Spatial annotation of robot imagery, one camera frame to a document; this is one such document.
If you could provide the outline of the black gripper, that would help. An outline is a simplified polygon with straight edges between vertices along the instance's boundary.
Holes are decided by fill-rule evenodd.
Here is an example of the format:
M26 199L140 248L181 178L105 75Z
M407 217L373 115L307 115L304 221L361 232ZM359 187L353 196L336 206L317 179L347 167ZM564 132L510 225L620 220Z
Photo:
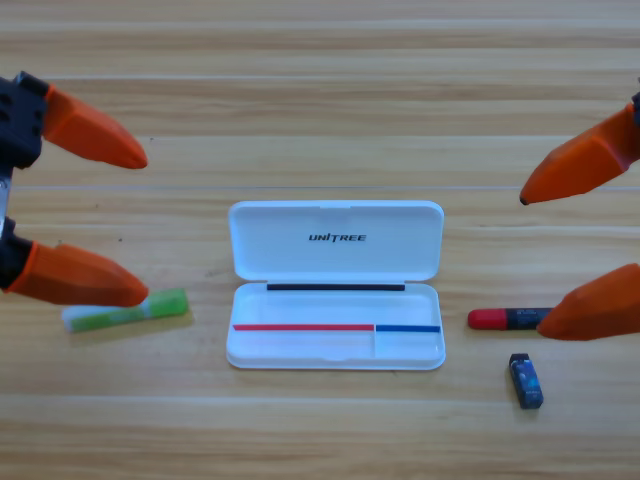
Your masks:
M1 287L27 266L33 242L14 233L7 216L12 177L39 158L44 138L86 160L126 169L148 164L141 144L104 112L22 71L1 80Z
M524 205L586 194L639 160L640 92L622 110L552 150L520 192Z

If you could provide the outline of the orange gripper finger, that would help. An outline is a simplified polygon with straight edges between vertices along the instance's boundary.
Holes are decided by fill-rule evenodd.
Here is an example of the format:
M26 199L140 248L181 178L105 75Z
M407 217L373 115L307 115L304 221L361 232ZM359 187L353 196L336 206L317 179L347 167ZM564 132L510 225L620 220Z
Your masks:
M568 293L537 326L556 340L589 341L639 332L639 265L627 264Z
M141 280L106 257L70 245L39 243L4 291L55 305L118 307L136 306L149 294Z

